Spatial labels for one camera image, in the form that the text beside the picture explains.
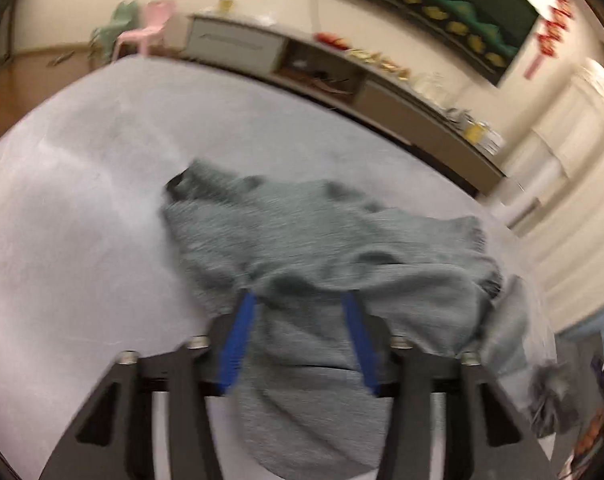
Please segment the gray cloth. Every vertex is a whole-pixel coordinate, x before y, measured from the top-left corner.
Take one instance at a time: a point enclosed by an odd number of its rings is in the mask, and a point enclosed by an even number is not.
[[[493,308],[502,277],[474,217],[413,216],[338,182],[239,178],[201,161],[169,190],[192,279],[260,299],[236,392],[250,452],[282,478],[345,479],[379,462],[388,403],[362,385],[339,292],[360,290],[425,351],[473,347],[496,372],[525,365],[525,305]]]

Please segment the screw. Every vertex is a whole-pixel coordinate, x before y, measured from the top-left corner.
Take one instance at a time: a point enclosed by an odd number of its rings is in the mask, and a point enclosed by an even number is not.
[[[464,366],[477,366],[480,364],[480,357],[475,352],[464,352],[460,361]]]
[[[121,365],[134,365],[139,359],[140,354],[133,350],[122,352],[117,358],[117,363]]]
[[[208,337],[205,335],[196,335],[186,342],[186,348],[197,350],[200,348],[208,348]]]
[[[409,348],[413,348],[409,345],[409,342],[403,338],[401,335],[394,335],[391,338],[391,348],[397,348],[401,350],[408,350]]]

